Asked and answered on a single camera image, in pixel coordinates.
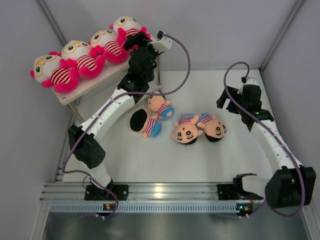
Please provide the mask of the boy plush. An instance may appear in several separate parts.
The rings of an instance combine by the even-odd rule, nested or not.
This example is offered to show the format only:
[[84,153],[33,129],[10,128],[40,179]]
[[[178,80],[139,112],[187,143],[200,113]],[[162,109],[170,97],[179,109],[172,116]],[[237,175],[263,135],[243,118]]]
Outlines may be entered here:
[[156,113],[160,120],[169,120],[175,113],[175,109],[172,106],[171,101],[166,100],[164,95],[161,95],[161,91],[154,91],[147,100],[147,108],[149,111]]

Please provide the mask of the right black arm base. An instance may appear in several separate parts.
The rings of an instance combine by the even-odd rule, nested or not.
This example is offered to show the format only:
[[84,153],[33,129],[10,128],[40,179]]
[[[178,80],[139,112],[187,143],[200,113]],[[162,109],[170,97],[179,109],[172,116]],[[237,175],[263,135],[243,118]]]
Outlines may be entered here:
[[233,184],[217,185],[218,199],[221,201],[259,201],[263,198],[255,193],[240,191]]

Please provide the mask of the panda plush with glasses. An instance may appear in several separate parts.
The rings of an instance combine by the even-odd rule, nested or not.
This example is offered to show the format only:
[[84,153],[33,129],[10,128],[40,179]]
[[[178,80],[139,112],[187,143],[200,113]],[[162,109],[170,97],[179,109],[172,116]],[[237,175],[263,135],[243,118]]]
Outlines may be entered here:
[[140,32],[146,34],[149,39],[152,39],[152,35],[147,31],[145,26],[141,26],[137,20],[130,16],[121,16],[114,23],[109,25],[117,35],[116,41],[119,44],[124,43],[128,36],[136,35]]
[[80,83],[78,70],[75,67],[69,67],[55,51],[38,57],[29,74],[42,87],[53,88],[60,94],[71,93]]
[[105,67],[105,59],[87,42],[71,40],[60,52],[69,67],[76,68],[80,77],[91,80],[96,78]]
[[118,35],[111,30],[97,31],[88,41],[99,55],[113,65],[125,62],[129,52],[124,50],[122,44],[117,41]]

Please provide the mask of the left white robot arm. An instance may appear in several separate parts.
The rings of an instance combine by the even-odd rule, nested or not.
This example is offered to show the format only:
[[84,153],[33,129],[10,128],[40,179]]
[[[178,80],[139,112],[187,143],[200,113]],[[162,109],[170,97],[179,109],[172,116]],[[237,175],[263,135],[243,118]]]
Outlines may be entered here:
[[149,82],[155,78],[156,58],[170,49],[172,43],[162,31],[154,40],[139,32],[130,35],[123,48],[129,50],[134,45],[137,48],[130,53],[128,72],[111,97],[80,126],[72,125],[68,129],[70,153],[87,168],[84,174],[91,178],[96,186],[95,193],[102,200],[112,196],[113,181],[103,163],[106,152],[100,141],[110,127],[149,91]]

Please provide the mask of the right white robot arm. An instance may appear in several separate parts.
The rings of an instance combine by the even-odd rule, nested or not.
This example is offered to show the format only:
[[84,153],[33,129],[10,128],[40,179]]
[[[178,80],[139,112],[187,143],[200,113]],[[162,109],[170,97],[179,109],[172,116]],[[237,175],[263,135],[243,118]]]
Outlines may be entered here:
[[316,181],[312,167],[303,166],[280,136],[271,113],[262,108],[262,91],[258,85],[246,84],[241,89],[227,86],[216,101],[219,109],[230,100],[226,110],[239,114],[241,121],[256,139],[271,167],[270,176],[242,173],[233,181],[235,196],[246,198],[251,193],[266,199],[273,209],[309,205]]

